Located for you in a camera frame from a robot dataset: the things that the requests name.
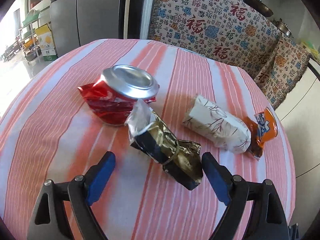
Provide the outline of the gold foil wrapper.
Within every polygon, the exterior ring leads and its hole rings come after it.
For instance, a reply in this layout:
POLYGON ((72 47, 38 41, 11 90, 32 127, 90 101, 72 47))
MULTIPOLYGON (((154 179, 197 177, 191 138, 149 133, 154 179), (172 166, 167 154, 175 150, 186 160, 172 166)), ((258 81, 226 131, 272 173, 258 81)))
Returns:
POLYGON ((179 140, 161 117, 139 99, 125 121, 129 141, 155 162, 163 171, 189 191, 198 187, 203 178, 199 143, 179 140))

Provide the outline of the white kitchen cabinet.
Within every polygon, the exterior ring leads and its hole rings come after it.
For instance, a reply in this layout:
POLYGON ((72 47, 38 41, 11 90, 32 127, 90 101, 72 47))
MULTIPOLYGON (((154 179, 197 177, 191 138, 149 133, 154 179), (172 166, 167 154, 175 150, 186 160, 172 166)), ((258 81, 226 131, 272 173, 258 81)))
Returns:
POLYGON ((301 235, 319 212, 319 64, 313 59, 300 81, 276 109, 288 137, 296 172, 296 207, 290 224, 301 235))

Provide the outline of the white floral paper package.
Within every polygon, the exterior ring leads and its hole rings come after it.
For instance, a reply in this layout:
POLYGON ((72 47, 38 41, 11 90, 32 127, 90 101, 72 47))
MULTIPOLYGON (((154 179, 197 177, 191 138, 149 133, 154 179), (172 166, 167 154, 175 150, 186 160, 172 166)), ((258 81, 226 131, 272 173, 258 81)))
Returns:
POLYGON ((251 132, 241 119, 198 94, 192 99, 182 124, 215 147, 234 154, 246 152, 251 144, 251 132))

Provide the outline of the crushed red soda can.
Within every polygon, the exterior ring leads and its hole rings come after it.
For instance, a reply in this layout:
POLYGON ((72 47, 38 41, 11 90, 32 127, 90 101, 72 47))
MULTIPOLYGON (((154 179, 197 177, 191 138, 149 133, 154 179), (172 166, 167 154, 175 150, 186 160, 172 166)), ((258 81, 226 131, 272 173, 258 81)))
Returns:
POLYGON ((123 125, 139 99, 156 101, 159 84, 147 71, 125 64, 103 70, 95 83, 78 87, 92 112, 103 122, 123 125))

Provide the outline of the metal storage shelf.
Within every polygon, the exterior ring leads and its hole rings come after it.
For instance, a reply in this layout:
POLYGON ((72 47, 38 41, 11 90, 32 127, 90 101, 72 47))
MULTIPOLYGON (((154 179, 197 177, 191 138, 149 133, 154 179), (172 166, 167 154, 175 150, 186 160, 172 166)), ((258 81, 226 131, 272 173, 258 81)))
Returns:
POLYGON ((40 44, 34 28, 34 24, 36 24, 37 27, 40 26, 39 15, 39 10, 31 9, 26 19, 22 22, 20 19, 20 10, 17 9, 14 12, 15 41, 13 44, 7 46, 1 55, 3 61, 10 61, 19 51, 22 51, 24 59, 28 63, 40 56, 40 44))

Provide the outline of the yellow cardboard box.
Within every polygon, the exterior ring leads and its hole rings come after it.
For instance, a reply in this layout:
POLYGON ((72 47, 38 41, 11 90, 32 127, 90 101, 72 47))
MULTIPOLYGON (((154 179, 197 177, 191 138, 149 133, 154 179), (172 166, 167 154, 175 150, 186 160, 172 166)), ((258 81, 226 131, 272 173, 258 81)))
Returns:
POLYGON ((58 58, 52 31, 48 24, 44 24, 37 29, 35 33, 38 38, 40 50, 44 61, 55 61, 58 58))

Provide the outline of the steel pot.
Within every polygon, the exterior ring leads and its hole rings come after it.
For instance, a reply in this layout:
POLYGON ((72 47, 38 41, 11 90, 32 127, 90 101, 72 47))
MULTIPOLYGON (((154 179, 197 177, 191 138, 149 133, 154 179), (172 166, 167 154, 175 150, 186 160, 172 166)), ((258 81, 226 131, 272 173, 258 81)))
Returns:
POLYGON ((287 24, 283 22, 280 18, 276 20, 275 18, 272 20, 272 23, 281 31, 286 37, 293 38, 291 30, 288 28, 287 24))

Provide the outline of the patterned fabric cover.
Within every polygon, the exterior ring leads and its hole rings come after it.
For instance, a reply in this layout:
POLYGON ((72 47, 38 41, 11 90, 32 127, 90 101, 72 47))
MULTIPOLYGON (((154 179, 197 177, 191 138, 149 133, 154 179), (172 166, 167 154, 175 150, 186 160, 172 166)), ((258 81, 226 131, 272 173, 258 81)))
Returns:
POLYGON ((242 68, 273 108, 293 90, 310 59, 240 0, 154 0, 148 38, 242 68))

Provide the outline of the grey refrigerator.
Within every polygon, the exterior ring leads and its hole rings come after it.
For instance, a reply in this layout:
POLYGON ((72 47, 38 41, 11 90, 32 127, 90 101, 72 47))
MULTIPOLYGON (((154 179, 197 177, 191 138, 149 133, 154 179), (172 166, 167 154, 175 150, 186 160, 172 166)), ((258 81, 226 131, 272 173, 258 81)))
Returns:
POLYGON ((125 0, 50 0, 58 56, 103 38, 124 37, 125 0))

